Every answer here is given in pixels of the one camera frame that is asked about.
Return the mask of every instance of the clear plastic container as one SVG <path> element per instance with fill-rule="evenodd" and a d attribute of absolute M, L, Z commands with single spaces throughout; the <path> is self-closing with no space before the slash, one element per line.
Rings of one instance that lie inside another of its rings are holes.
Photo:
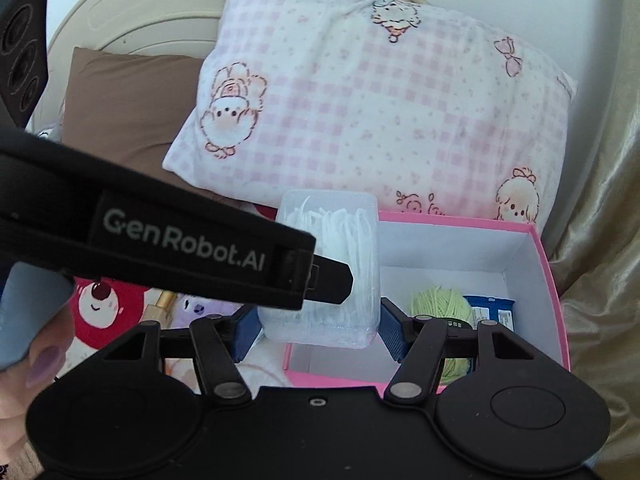
<path fill-rule="evenodd" d="M 287 219 L 303 205 L 304 212 L 324 210 L 335 214 L 332 216 L 336 220 L 335 229 L 324 231 L 331 233 L 324 238 L 331 239 L 323 239 L 315 228 L 308 231 L 318 240 L 316 254 L 349 264 L 354 277 L 353 289 L 341 305 L 305 301 L 297 312 L 260 307 L 258 315 L 264 333 L 270 339 L 287 343 L 365 348 L 376 336 L 380 323 L 378 202 L 368 193 L 292 189 L 283 195 L 276 221 L 300 228 L 295 221 Z M 351 236 L 346 234 L 347 227 L 344 234 L 340 234 L 342 224 L 350 226 Z M 348 238 L 350 256 L 345 257 L 341 248 L 348 245 Z"/>

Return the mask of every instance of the black gripper frame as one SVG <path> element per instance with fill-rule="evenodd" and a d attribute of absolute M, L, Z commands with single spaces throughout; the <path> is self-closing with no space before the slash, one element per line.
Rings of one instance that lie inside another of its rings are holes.
<path fill-rule="evenodd" d="M 412 319 L 388 300 L 381 314 L 401 361 L 382 399 L 372 386 L 262 387 L 252 399 L 234 365 L 260 330 L 249 305 L 183 330 L 143 322 L 32 403 L 40 478 L 598 478 L 582 464 L 609 412 L 561 365 L 500 324 Z M 449 357 L 475 368 L 437 394 Z M 165 358 L 193 359 L 202 394 L 166 376 Z"/>

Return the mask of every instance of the green yarn ball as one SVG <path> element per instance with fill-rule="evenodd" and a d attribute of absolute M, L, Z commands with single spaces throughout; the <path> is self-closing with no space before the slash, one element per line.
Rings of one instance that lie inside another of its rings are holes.
<path fill-rule="evenodd" d="M 471 306 L 460 291 L 434 286 L 418 292 L 411 299 L 409 306 L 411 316 L 425 314 L 433 317 L 453 317 L 472 323 Z M 466 375 L 469 368 L 468 359 L 444 359 L 444 368 L 440 384 L 451 384 Z"/>

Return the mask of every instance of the black handheld device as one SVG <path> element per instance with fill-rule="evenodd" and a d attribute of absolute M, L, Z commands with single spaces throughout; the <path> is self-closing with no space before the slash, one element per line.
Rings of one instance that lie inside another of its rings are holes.
<path fill-rule="evenodd" d="M 235 362 L 255 309 L 183 330 L 143 322 L 40 394 L 27 414 L 42 480 L 442 478 L 596 480 L 582 462 L 609 433 L 586 384 L 513 332 L 409 318 L 382 299 L 380 336 L 401 365 L 381 399 L 363 388 L 261 388 Z M 194 361 L 201 395 L 162 373 Z M 436 394 L 445 357 L 474 369 Z"/>
<path fill-rule="evenodd" d="M 310 234 L 65 146 L 4 129 L 0 168 L 0 251 L 17 260 L 291 310 L 351 292 Z"/>

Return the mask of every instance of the camera lens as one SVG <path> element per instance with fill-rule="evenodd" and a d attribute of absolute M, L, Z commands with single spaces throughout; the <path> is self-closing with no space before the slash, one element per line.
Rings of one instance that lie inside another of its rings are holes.
<path fill-rule="evenodd" d="M 25 88 L 24 94 L 22 94 L 22 99 L 20 99 L 21 112 L 25 111 L 33 101 L 33 98 L 36 95 L 36 91 L 38 90 L 38 81 L 38 76 L 34 77 L 31 81 L 29 81 L 27 88 Z"/>
<path fill-rule="evenodd" d="M 2 53 L 11 52 L 20 43 L 31 21 L 31 7 L 23 6 L 14 14 L 2 35 Z"/>
<path fill-rule="evenodd" d="M 31 67 L 33 66 L 33 61 L 36 59 L 36 42 L 31 41 L 28 43 L 24 50 L 18 56 L 18 59 L 15 61 L 14 66 L 11 69 L 9 74 L 9 90 L 11 92 L 15 92 L 24 80 L 27 79 L 29 72 L 31 71 Z"/>

